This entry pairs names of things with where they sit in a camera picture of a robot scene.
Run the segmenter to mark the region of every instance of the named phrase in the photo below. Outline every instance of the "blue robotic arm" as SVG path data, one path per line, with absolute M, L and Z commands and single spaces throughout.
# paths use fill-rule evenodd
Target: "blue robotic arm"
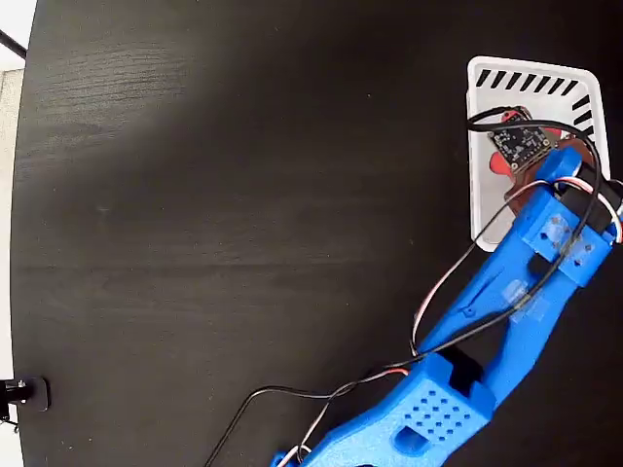
M 577 173 L 580 155 L 555 150 L 537 178 Z M 420 346 L 426 352 L 466 327 L 517 303 L 539 276 L 535 262 L 553 263 L 578 216 L 550 188 L 535 189 L 513 227 Z M 611 251 L 611 230 L 586 226 L 534 298 L 510 316 L 493 363 L 467 384 L 459 361 L 431 353 L 415 364 L 376 407 L 334 429 L 301 467 L 439 467 L 493 417 L 533 368 L 567 301 Z M 275 467 L 283 458 L 278 455 Z M 288 467 L 295 467 L 294 461 Z

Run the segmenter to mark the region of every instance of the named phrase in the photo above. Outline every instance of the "dark wooden table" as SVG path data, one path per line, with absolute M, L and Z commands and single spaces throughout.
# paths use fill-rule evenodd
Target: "dark wooden table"
M 26 466 L 199 467 L 253 387 L 330 389 L 406 356 L 416 304 L 468 245 L 467 61 L 595 72 L 620 177 L 619 5 L 40 1 L 12 316 L 16 370 L 45 375 L 54 404 L 20 416 Z M 620 262 L 448 465 L 620 463 Z M 267 466 L 318 409 L 258 402 L 218 465 Z

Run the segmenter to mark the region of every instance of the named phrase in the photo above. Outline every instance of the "white wire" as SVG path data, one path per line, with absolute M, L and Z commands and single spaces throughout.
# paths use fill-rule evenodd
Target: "white wire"
M 371 382 L 371 381 L 374 381 L 376 379 L 380 379 L 382 377 L 386 377 L 387 375 L 392 375 L 392 374 L 395 374 L 395 373 L 402 373 L 404 376 L 407 376 L 409 374 L 409 372 L 407 370 L 404 370 L 402 368 L 393 368 L 393 369 L 385 370 L 383 372 L 380 372 L 380 373 L 377 373 L 375 375 L 372 375 L 371 377 L 366 377 L 364 379 L 360 379 L 357 382 L 351 381 L 351 382 L 347 382 L 346 384 L 341 385 L 339 388 L 337 388 L 333 392 L 333 394 L 331 394 L 331 398 L 333 398 L 334 396 L 340 394 L 342 391 L 344 391 L 346 389 L 349 389 L 349 387 L 352 386 L 353 384 L 362 384 L 362 383 L 365 383 L 365 382 Z M 330 405 L 331 405 L 331 399 L 329 399 L 326 402 L 326 404 L 324 405 L 324 407 L 322 408 L 322 410 L 320 411 L 318 416 L 311 423 L 310 428 L 308 429 L 307 433 L 303 437 L 303 441 L 301 441 L 301 446 L 303 446 L 308 441 L 308 439 L 310 438 L 310 436 L 313 433 L 313 430 L 316 429 L 316 427 L 320 423 L 320 420 L 322 420 L 322 418 L 325 416 L 325 414 L 329 410 L 329 406 Z
M 569 185 L 572 185 L 574 188 L 584 190 L 589 195 L 593 193 L 593 187 L 591 186 L 591 184 L 587 183 L 581 178 L 561 177 L 557 179 L 556 182 L 567 183 Z M 597 198 L 608 210 L 608 212 L 610 213 L 610 216 L 612 216 L 612 223 L 614 224 L 614 228 L 616 229 L 616 242 L 617 243 L 623 242 L 623 226 L 621 225 L 621 219 L 619 219 L 619 216 L 616 214 L 616 210 L 612 207 L 612 204 L 610 204 L 610 202 L 606 199 L 606 197 L 602 195 L 601 193 L 597 195 Z
M 309 449 L 309 448 L 308 448 L 307 446 L 305 446 L 305 445 L 301 445 L 301 449 L 302 449 L 302 450 L 306 450 L 306 451 L 308 452 L 308 454 L 309 454 L 310 452 L 312 452 L 312 450 L 311 450 L 311 449 Z M 289 462 L 290 460 L 292 460 L 292 457 L 294 457 L 294 456 L 296 455 L 296 453 L 297 453 L 297 451 L 298 451 L 298 450 L 299 450 L 299 445 L 296 445 L 294 448 L 292 448 L 291 450 L 289 450 L 289 451 L 288 451 L 288 453 L 287 453 L 287 454 L 285 454 L 285 457 L 283 457 L 283 459 L 281 459 L 281 462 L 279 462 L 279 463 L 276 465 L 276 467 L 285 467 L 285 466 L 288 464 L 288 462 Z
M 614 181 L 614 182 L 617 182 L 617 183 L 621 183 L 618 180 L 611 180 L 611 181 Z M 587 183 L 584 180 L 582 180 L 581 178 L 577 178 L 577 177 L 561 177 L 561 178 L 559 178 L 559 179 L 554 181 L 554 183 L 558 183 L 558 182 L 567 183 L 569 185 L 572 185 L 574 188 L 579 188 L 580 190 L 584 190 L 588 194 L 593 193 L 593 187 L 589 183 Z M 411 333 L 411 340 L 409 342 L 409 344 L 411 346 L 411 353 L 413 354 L 414 357 L 416 355 L 418 355 L 418 350 L 416 349 L 415 342 L 416 342 L 416 336 L 417 336 L 417 333 L 418 333 L 418 328 L 419 328 L 420 323 L 421 323 L 421 319 L 424 316 L 424 313 L 426 312 L 426 309 L 428 308 L 428 305 L 432 301 L 432 298 L 435 296 L 435 294 L 437 293 L 439 288 L 448 279 L 448 277 L 450 277 L 450 275 L 461 265 L 461 263 L 463 261 L 465 261 L 465 258 L 467 258 L 467 256 L 469 256 L 469 254 L 475 248 L 476 240 L 478 238 L 480 238 L 482 236 L 482 234 L 491 226 L 491 224 L 493 223 L 493 220 L 502 212 L 502 210 L 508 205 L 508 203 L 510 201 L 512 201 L 514 198 L 518 197 L 519 195 L 521 195 L 526 190 L 528 190 L 530 188 L 533 188 L 533 187 L 535 187 L 537 185 L 544 185 L 544 184 L 548 184 L 548 182 L 546 182 L 544 180 L 535 180 L 535 181 L 529 183 L 528 185 L 526 185 L 525 187 L 519 189 L 517 192 L 515 192 L 506 201 L 506 203 L 504 203 L 504 206 L 502 206 L 502 208 L 500 208 L 497 211 L 497 213 L 494 215 L 494 217 L 492 217 L 492 219 L 484 227 L 484 229 L 481 230 L 478 233 L 478 235 L 476 235 L 476 237 L 474 238 L 474 241 L 472 242 L 472 244 L 469 246 L 469 248 L 467 248 L 467 251 L 465 253 L 463 253 L 463 255 L 458 259 L 458 261 L 456 263 L 454 263 L 450 267 L 450 269 L 448 269 L 446 271 L 446 273 L 444 275 L 441 276 L 441 278 L 433 286 L 433 288 L 430 290 L 430 292 L 428 292 L 428 295 L 426 295 L 424 300 L 421 302 L 420 308 L 418 309 L 418 312 L 414 316 L 413 330 L 412 330 L 412 333 Z M 623 225 L 621 224 L 620 218 L 616 214 L 616 211 L 612 207 L 612 204 L 610 204 L 610 202 L 601 193 L 599 193 L 598 199 L 605 206 L 605 208 L 608 210 L 608 212 L 612 216 L 612 222 L 614 224 L 614 228 L 616 229 L 616 242 L 617 243 L 622 243 L 623 242 Z
M 428 305 L 432 301 L 432 298 L 435 296 L 439 288 L 448 279 L 448 277 L 450 277 L 450 275 L 461 265 L 461 263 L 465 261 L 465 258 L 467 258 L 469 254 L 472 252 L 472 250 L 476 247 L 476 240 L 478 240 L 478 238 L 480 238 L 487 231 L 487 229 L 492 225 L 494 220 L 497 218 L 497 216 L 499 216 L 499 214 L 501 214 L 501 212 L 506 208 L 506 206 L 508 206 L 508 204 L 513 199 L 522 195 L 525 191 L 529 190 L 530 188 L 539 186 L 539 185 L 549 185 L 549 183 L 546 182 L 545 180 L 534 180 L 533 182 L 530 182 L 528 185 L 517 190 L 517 192 L 515 192 L 509 199 L 507 199 L 504 205 L 497 211 L 496 214 L 494 214 L 494 217 L 491 218 L 491 220 L 487 223 L 487 225 L 483 228 L 483 230 L 478 232 L 472 244 L 469 245 L 469 248 L 467 248 L 467 251 L 465 251 L 465 253 L 463 253 L 463 255 L 460 258 L 458 258 L 458 261 L 454 263 L 450 267 L 450 269 L 448 269 L 446 273 L 441 276 L 441 278 L 437 281 L 437 283 L 433 286 L 433 288 L 430 289 L 430 292 L 428 292 L 428 295 L 426 295 L 424 300 L 421 302 L 420 308 L 418 308 L 418 312 L 414 316 L 413 330 L 411 333 L 411 340 L 410 340 L 411 353 L 413 354 L 414 357 L 418 355 L 418 350 L 416 349 L 415 342 L 416 342 L 416 335 L 418 333 L 418 328 L 421 323 L 421 319 L 424 316 L 424 312 L 428 308 Z

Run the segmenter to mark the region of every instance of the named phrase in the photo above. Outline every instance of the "black clamp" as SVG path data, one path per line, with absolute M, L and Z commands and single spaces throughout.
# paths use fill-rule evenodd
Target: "black clamp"
M 45 412 L 50 406 L 48 383 L 42 377 L 0 380 L 0 422 L 9 420 L 9 404 L 36 412 Z

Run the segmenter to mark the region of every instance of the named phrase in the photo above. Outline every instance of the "wire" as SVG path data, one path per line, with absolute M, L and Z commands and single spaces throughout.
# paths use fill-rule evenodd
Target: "wire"
M 212 463 L 214 462 L 214 460 L 216 459 L 220 451 L 223 449 L 223 446 L 225 446 L 225 443 L 227 442 L 229 437 L 232 435 L 232 432 L 234 431 L 234 428 L 236 428 L 236 425 L 238 424 L 240 418 L 242 417 L 246 409 L 249 407 L 251 402 L 253 402 L 253 399 L 263 394 L 270 394 L 270 393 L 286 394 L 289 396 L 296 396 L 296 397 L 301 397 L 304 399 L 316 399 L 316 400 L 330 399 L 331 396 L 333 395 L 333 393 L 321 394 L 321 393 L 306 391 L 302 389 L 295 389 L 295 388 L 287 387 L 287 386 L 264 386 L 264 387 L 260 387 L 254 390 L 248 396 L 246 396 L 246 398 L 244 399 L 244 401 L 238 408 L 238 411 L 234 415 L 234 418 L 232 418 L 232 421 L 225 429 L 223 436 L 221 436 L 221 439 L 218 441 L 218 443 L 212 450 L 212 453 L 210 454 L 209 458 L 203 464 L 203 467 L 210 467 L 212 465 Z
M 561 178 L 555 180 L 553 184 L 556 184 L 556 183 L 565 183 L 567 185 L 573 186 L 574 188 L 583 190 L 584 192 L 586 192 L 588 194 L 593 193 L 593 187 L 591 187 L 591 185 L 588 182 L 586 182 L 585 180 L 582 180 L 581 178 L 577 178 L 577 177 L 561 177 Z M 550 184 L 548 182 L 546 182 L 545 180 L 534 180 L 533 182 L 529 183 L 525 187 L 522 187 L 521 189 L 519 189 L 509 199 L 507 199 L 506 202 L 500 207 L 500 209 L 493 215 L 491 220 L 485 225 L 485 227 L 480 232 L 478 232 L 478 234 L 474 237 L 474 240 L 469 245 L 469 248 L 467 248 L 467 251 L 465 251 L 465 253 L 463 253 L 463 255 L 457 260 L 457 262 L 454 263 L 446 271 L 446 273 L 441 276 L 441 278 L 433 286 L 433 288 L 430 290 L 430 292 L 428 292 L 428 295 L 426 295 L 424 300 L 421 302 L 420 308 L 418 309 L 418 312 L 416 313 L 416 315 L 414 317 L 412 338 L 411 338 L 411 341 L 410 341 L 411 352 L 412 352 L 414 357 L 418 354 L 418 351 L 415 349 L 415 342 L 416 342 L 416 336 L 417 336 L 418 328 L 419 328 L 420 323 L 421 323 L 421 319 L 422 319 L 424 313 L 426 312 L 426 309 L 428 308 L 428 305 L 430 304 L 430 302 L 432 301 L 433 297 L 437 293 L 437 291 L 444 284 L 444 282 L 448 279 L 448 277 L 450 277 L 450 275 L 452 275 L 452 273 L 462 264 L 462 262 L 465 261 L 465 259 L 469 256 L 469 254 L 476 247 L 478 239 L 492 225 L 492 223 L 495 221 L 495 219 L 497 219 L 497 217 L 499 217 L 499 215 L 508 206 L 508 204 L 513 199 L 515 199 L 515 198 L 519 197 L 520 195 L 522 195 L 525 191 L 527 191 L 529 189 L 532 189 L 532 188 L 534 188 L 534 187 L 536 187 L 538 185 L 550 185 Z M 612 207 L 612 204 L 610 204 L 610 202 L 604 197 L 604 195 L 599 193 L 598 199 L 605 206 L 605 208 L 608 210 L 608 212 L 612 216 L 612 223 L 614 224 L 614 227 L 615 227 L 616 232 L 617 232 L 617 234 L 616 234 L 616 242 L 617 243 L 622 243 L 623 242 L 623 225 L 621 224 L 621 220 L 619 219 L 618 215 L 616 214 L 616 211 Z
M 513 314 L 515 311 L 521 309 L 528 302 L 530 302 L 534 298 L 536 293 L 538 293 L 538 291 L 540 291 L 543 288 L 543 286 L 547 283 L 550 277 L 554 275 L 554 273 L 558 270 L 558 266 L 565 260 L 571 246 L 575 243 L 575 241 L 577 241 L 577 239 L 580 236 L 580 233 L 582 232 L 582 229 L 584 229 L 584 226 L 586 226 L 589 216 L 593 212 L 595 204 L 598 200 L 598 194 L 600 192 L 600 186 L 602 183 L 602 162 L 600 160 L 599 151 L 597 150 L 595 143 L 583 131 L 579 130 L 575 126 L 563 124 L 562 122 L 556 122 L 552 120 L 527 120 L 527 121 L 521 120 L 521 121 L 513 121 L 513 122 L 508 121 L 508 122 L 502 122 L 502 123 L 497 123 L 497 124 L 477 124 L 477 122 L 487 119 L 488 117 L 503 114 L 504 112 L 508 112 L 512 110 L 517 110 L 517 107 L 495 107 L 485 112 L 481 112 L 480 114 L 476 114 L 467 120 L 467 128 L 471 131 L 476 131 L 476 132 L 498 131 L 502 129 L 511 129 L 511 128 L 540 128 L 540 127 L 554 128 L 554 129 L 560 129 L 562 131 L 566 131 L 567 133 L 572 134 L 575 137 L 577 137 L 579 140 L 581 140 L 588 148 L 591 158 L 593 159 L 593 165 L 595 166 L 595 172 L 596 172 L 595 186 L 593 187 L 594 190 L 593 190 L 593 193 L 591 194 L 590 200 L 588 202 L 588 205 L 586 206 L 584 214 L 580 218 L 580 221 L 578 222 L 578 224 L 575 226 L 575 229 L 573 229 L 570 238 L 565 242 L 565 244 L 561 248 L 560 255 L 551 264 L 549 270 L 546 271 L 541 276 L 541 278 L 536 282 L 536 284 L 534 284 L 528 292 L 526 292 L 522 297 L 520 297 L 519 300 L 515 302 L 514 304 L 512 304 L 509 308 L 503 311 L 499 311 L 497 313 L 493 313 L 494 317 L 491 320 L 486 321 L 485 323 L 482 323 L 480 326 L 477 326 L 474 329 L 465 331 L 463 334 L 460 334 L 459 336 L 455 337 L 454 339 L 448 342 L 438 345 L 437 347 L 440 347 L 440 346 L 442 347 L 435 348 L 435 351 L 439 351 L 443 348 L 447 348 L 448 346 L 454 345 L 461 341 L 465 341 L 466 339 L 469 339 L 472 336 L 479 334 L 485 331 L 486 329 L 489 329 L 494 324 L 506 319 L 508 316 Z M 410 341 L 410 346 L 412 349 L 418 348 L 417 343 L 413 340 L 413 333 L 412 333 L 412 339 Z
M 398 372 L 387 373 L 386 370 L 387 369 L 383 369 L 382 373 L 386 373 L 387 375 L 390 375 L 391 373 L 398 373 Z M 404 370 L 404 369 L 398 369 L 398 370 L 400 371 L 399 373 L 403 373 L 403 374 L 407 372 L 407 370 Z M 351 392 L 352 389 L 354 389 L 360 383 L 368 382 L 369 378 L 370 377 L 364 377 L 363 379 L 351 381 L 350 383 L 344 385 L 344 386 L 348 386 L 345 389 L 343 390 L 338 389 L 329 394 L 307 391 L 303 389 L 296 389 L 296 388 L 287 387 L 287 386 L 264 386 L 264 387 L 260 387 L 254 390 L 248 396 L 246 396 L 246 398 L 244 399 L 244 401 L 238 408 L 236 414 L 232 418 L 232 421 L 230 421 L 230 424 L 225 429 L 225 432 L 221 436 L 220 440 L 214 446 L 214 449 L 212 450 L 212 453 L 210 454 L 209 458 L 203 464 L 203 467 L 210 467 L 214 463 L 214 460 L 216 460 L 216 458 L 218 457 L 218 454 L 221 452 L 221 450 L 225 446 L 225 443 L 227 443 L 227 440 L 230 438 L 230 436 L 232 436 L 232 432 L 238 425 L 240 418 L 244 415 L 244 412 L 246 411 L 246 409 L 249 407 L 251 402 L 253 402 L 253 400 L 256 397 L 261 396 L 263 394 L 273 393 L 273 394 L 285 394 L 288 396 L 296 396 L 296 397 L 301 397 L 303 399 L 333 400 L 333 399 L 336 399 L 338 397 L 342 397 L 348 394 L 349 392 Z
M 312 450 L 305 445 L 301 445 L 301 449 L 305 450 L 308 454 L 312 452 Z M 293 447 L 287 454 L 285 454 L 285 457 L 281 459 L 281 461 L 276 465 L 276 467 L 286 467 L 286 465 L 288 465 L 288 462 L 292 459 L 292 457 L 296 455 L 298 450 L 299 450 L 299 445 Z
M 448 339 L 447 341 L 442 342 L 442 343 L 440 343 L 440 344 L 430 348 L 429 350 L 427 350 L 425 352 L 418 353 L 416 356 L 414 356 L 413 358 L 410 358 L 409 360 L 405 360 L 405 361 L 402 361 L 402 362 L 394 362 L 394 363 L 390 363 L 390 364 L 384 365 L 382 367 L 383 370 L 381 372 L 379 372 L 379 373 L 377 373 L 375 375 L 372 375 L 371 377 L 365 377 L 363 379 L 359 379 L 359 380 L 356 380 L 356 381 L 351 381 L 351 382 L 349 382 L 347 384 L 344 384 L 344 385 L 340 386 L 340 388 L 338 388 L 336 391 L 334 391 L 331 394 L 321 394 L 321 393 L 316 393 L 316 392 L 311 392 L 311 391 L 294 389 L 294 388 L 290 388 L 290 387 L 286 387 L 286 386 L 265 386 L 265 387 L 262 387 L 262 388 L 259 388 L 259 389 L 255 390 L 255 391 L 253 391 L 251 394 L 249 394 L 246 397 L 246 399 L 244 400 L 242 405 L 239 407 L 238 411 L 234 415 L 234 418 L 232 419 L 232 421 L 228 425 L 227 429 L 225 430 L 225 433 L 223 434 L 223 436 L 221 437 L 219 442 L 216 444 L 215 448 L 212 450 L 212 453 L 210 454 L 210 457 L 205 461 L 204 467 L 210 467 L 212 465 L 212 463 L 214 462 L 214 460 L 218 456 L 219 452 L 222 450 L 223 446 L 225 445 L 225 443 L 227 442 L 227 440 L 231 436 L 232 432 L 236 428 L 236 425 L 238 424 L 240 418 L 244 414 L 244 411 L 247 409 L 249 404 L 256 397 L 258 397 L 258 396 L 260 396 L 262 394 L 267 394 L 267 393 L 280 393 L 280 394 L 287 394 L 287 395 L 292 395 L 292 396 L 297 396 L 297 397 L 302 397 L 302 398 L 307 398 L 307 399 L 326 400 L 327 404 L 325 404 L 325 407 L 323 408 L 322 412 L 314 420 L 314 422 L 312 423 L 310 429 L 308 430 L 308 433 L 306 433 L 305 440 L 304 440 L 304 442 L 306 442 L 307 439 L 309 438 L 309 436 L 311 435 L 311 433 L 313 432 L 313 430 L 315 429 L 315 427 L 317 426 L 317 424 L 319 423 L 319 421 L 322 419 L 322 417 L 324 416 L 324 414 L 328 410 L 329 403 L 331 403 L 334 399 L 336 399 L 338 397 L 342 397 L 342 396 L 350 393 L 351 390 L 354 389 L 358 384 L 367 382 L 369 380 L 374 380 L 374 379 L 377 379 L 379 377 L 390 375 L 392 373 L 401 373 L 401 374 L 404 375 L 404 374 L 407 373 L 407 370 L 405 370 L 404 368 L 401 368 L 401 367 L 405 367 L 407 365 L 411 365 L 411 364 L 417 363 L 420 360 L 422 360 L 425 356 L 427 356 L 427 355 L 429 355 L 431 353 L 439 352 L 439 351 L 441 351 L 441 350 L 443 350 L 445 348 L 452 347 L 452 346 L 454 346 L 454 345 L 456 345 L 456 344 L 458 344 L 458 343 L 460 343 L 462 341 L 466 341 L 466 340 L 472 338 L 473 336 L 484 332 L 485 330 L 487 330 L 490 327 L 494 326 L 495 324 L 505 320 L 510 315 L 515 313 L 517 310 L 519 310 L 523 306 L 525 306 L 534 297 L 534 295 L 547 283 L 549 278 L 556 272 L 556 270 L 558 269 L 558 266 L 561 264 L 561 262 L 568 255 L 568 252 L 569 252 L 571 246 L 575 243 L 575 241 L 577 241 L 577 239 L 579 238 L 579 235 L 580 235 L 582 229 L 584 228 L 584 226 L 588 222 L 588 218 L 591 215 L 591 213 L 593 211 L 593 208 L 595 206 L 595 203 L 598 200 L 599 189 L 600 189 L 601 182 L 602 182 L 602 164 L 601 164 L 599 152 L 597 150 L 597 147 L 595 146 L 595 143 L 593 143 L 593 141 L 591 139 L 589 139 L 588 136 L 584 132 L 582 132 L 581 130 L 575 128 L 574 126 L 569 126 L 567 124 L 563 124 L 563 123 L 555 122 L 555 121 L 549 121 L 549 120 L 517 121 L 517 122 L 504 122 L 504 123 L 497 123 L 497 124 L 477 124 L 477 122 L 480 122 L 480 121 L 482 121 L 482 120 L 484 120 L 484 119 L 486 119 L 488 117 L 492 117 L 494 115 L 499 115 L 499 114 L 502 114 L 502 113 L 504 113 L 506 111 L 509 111 L 509 110 L 516 110 L 516 108 L 514 108 L 514 107 L 495 107 L 494 109 L 490 109 L 488 111 L 485 111 L 485 112 L 482 112 L 480 114 L 477 114 L 477 115 L 471 117 L 470 119 L 468 119 L 467 127 L 468 127 L 469 130 L 477 131 L 477 132 L 487 132 L 487 131 L 496 131 L 496 130 L 501 130 L 501 129 L 526 128 L 526 127 L 547 127 L 547 128 L 560 129 L 562 131 L 566 131 L 567 133 L 575 135 L 578 139 L 583 141 L 584 144 L 586 144 L 586 147 L 588 148 L 588 150 L 589 150 L 589 152 L 591 154 L 591 157 L 593 158 L 593 165 L 594 165 L 595 171 L 596 171 L 595 185 L 593 186 L 593 193 L 591 194 L 589 203 L 588 203 L 588 205 L 586 207 L 586 210 L 584 211 L 584 214 L 580 218 L 578 224 L 575 226 L 575 229 L 572 231 L 569 240 L 561 248 L 560 255 L 552 263 L 552 265 L 550 266 L 550 269 L 548 271 L 546 271 L 543 274 L 543 276 L 536 282 L 536 284 L 534 286 L 532 286 L 532 288 L 526 294 L 524 294 L 516 303 L 511 305 L 506 310 L 502 310 L 502 311 L 499 311 L 497 313 L 493 313 L 491 319 L 489 319 L 488 321 L 486 321 L 486 322 L 484 322 L 484 323 L 482 323 L 482 324 L 480 324 L 480 325 L 478 325 L 478 326 L 476 326 L 476 327 L 474 327 L 472 329 L 461 330 L 461 331 L 459 331 L 459 333 L 456 336 L 454 336 L 454 337 Z M 505 203 L 504 206 L 502 206 L 501 209 L 506 207 L 507 203 L 508 203 L 508 201 Z M 475 241 L 472 243 L 472 246 L 470 248 L 473 249 L 474 245 L 475 245 Z M 412 347 L 413 348 L 417 348 L 416 347 L 416 343 L 414 341 L 412 341 Z M 302 444 L 303 443 L 300 443 L 297 446 L 297 455 L 299 457 L 301 456 L 301 449 L 302 449 L 301 445 Z
M 413 330 L 412 330 L 412 333 L 411 333 L 411 341 L 410 341 L 411 353 L 413 354 L 414 357 L 416 355 L 418 355 L 418 350 L 416 349 L 415 342 L 416 342 L 416 335 L 418 333 L 418 328 L 419 328 L 420 323 L 421 323 L 421 319 L 422 319 L 424 313 L 426 312 L 426 309 L 428 308 L 428 305 L 430 304 L 430 302 L 432 301 L 433 297 L 435 296 L 435 294 L 439 290 L 439 288 L 448 279 L 448 277 L 450 277 L 450 275 L 455 270 L 457 270 L 457 268 L 462 264 L 462 262 L 465 261 L 465 259 L 469 256 L 469 254 L 476 247 L 476 244 L 478 243 L 478 240 L 480 239 L 480 237 L 494 223 L 495 219 L 497 219 L 499 217 L 499 215 L 504 211 L 504 209 L 508 206 L 508 204 L 510 204 L 514 199 L 516 199 L 517 197 L 519 197 L 523 193 L 525 193 L 527 190 L 535 188 L 535 187 L 537 187 L 539 185 L 549 185 L 549 183 L 546 182 L 545 180 L 534 180 L 533 182 L 530 182 L 525 187 L 520 188 L 509 199 L 507 199 L 506 202 L 500 207 L 500 209 L 497 210 L 497 212 L 494 214 L 494 216 L 491 218 L 491 220 L 485 225 L 485 227 L 480 232 L 478 232 L 478 234 L 474 237 L 473 241 L 471 242 L 471 245 L 469 245 L 469 248 L 467 248 L 467 251 L 465 251 L 465 253 L 463 253 L 463 255 L 460 258 L 458 258 L 458 261 L 456 263 L 454 263 L 446 271 L 446 273 L 444 275 L 441 276 L 441 278 L 433 286 L 433 288 L 430 290 L 430 292 L 428 292 L 428 295 L 426 295 L 424 300 L 421 302 L 420 308 L 418 309 L 418 312 L 414 316 Z
M 382 377 L 386 377 L 386 376 L 392 375 L 392 374 L 401 374 L 404 377 L 407 377 L 409 375 L 409 372 L 407 370 L 405 370 L 404 368 L 394 368 L 394 369 L 383 370 L 380 373 L 377 373 L 377 374 L 372 375 L 370 377 L 366 377 L 364 379 L 360 379 L 359 381 L 347 382 L 346 384 L 343 384 L 338 389 L 336 389 L 334 391 L 333 395 L 331 396 L 331 398 L 329 398 L 329 400 L 326 402 L 326 404 L 324 405 L 324 407 L 322 408 L 322 410 L 320 411 L 318 416 L 311 423 L 310 428 L 308 429 L 307 433 L 303 437 L 303 440 L 301 440 L 301 443 L 299 443 L 299 445 L 298 445 L 299 448 L 297 449 L 297 453 L 296 453 L 297 458 L 299 460 L 299 463 L 303 463 L 303 456 L 301 455 L 302 454 L 301 453 L 301 447 L 308 441 L 308 439 L 310 438 L 310 436 L 313 433 L 313 430 L 316 429 L 316 427 L 318 426 L 318 424 L 320 423 L 322 418 L 326 415 L 327 411 L 329 410 L 329 406 L 331 405 L 331 403 L 333 402 L 333 400 L 336 397 L 338 397 L 343 391 L 351 391 L 352 389 L 354 389 L 355 386 L 357 386 L 359 384 L 362 384 L 362 383 L 365 383 L 365 382 L 374 381 L 376 379 L 380 379 Z
M 561 177 L 558 180 L 556 180 L 556 182 L 566 183 L 568 185 L 573 186 L 574 188 L 578 190 L 582 190 L 589 194 L 593 193 L 593 187 L 591 187 L 589 183 L 587 183 L 585 180 L 582 180 L 581 178 Z M 616 211 L 612 207 L 612 204 L 610 204 L 610 201 L 608 201 L 604 195 L 599 193 L 598 199 L 605 206 L 607 211 L 610 213 L 610 216 L 612 216 L 612 224 L 614 224 L 614 228 L 616 229 L 616 242 L 617 243 L 623 242 L 623 225 L 621 225 L 621 219 L 619 219 L 619 216 L 616 214 Z

